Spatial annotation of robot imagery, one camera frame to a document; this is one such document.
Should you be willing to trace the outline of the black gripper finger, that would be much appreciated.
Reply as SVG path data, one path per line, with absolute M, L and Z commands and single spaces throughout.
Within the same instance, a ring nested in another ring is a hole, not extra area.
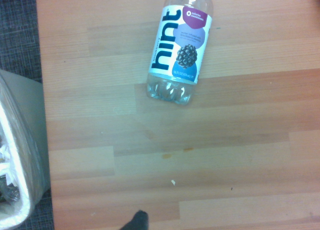
M 120 230 L 148 230 L 149 229 L 149 215 L 143 210 L 137 211 L 133 218 L 126 223 Z

